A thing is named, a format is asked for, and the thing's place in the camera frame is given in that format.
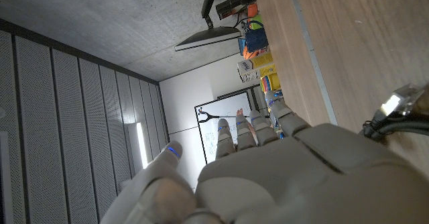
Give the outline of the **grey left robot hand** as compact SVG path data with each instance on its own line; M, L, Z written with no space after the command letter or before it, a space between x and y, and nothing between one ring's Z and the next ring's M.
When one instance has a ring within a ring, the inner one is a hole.
M257 111L218 123L216 158L192 188L170 142L121 191L103 223L427 223L428 178L379 143L389 133L427 134L413 99L394 92L360 133L309 125L277 94L265 100L284 136Z

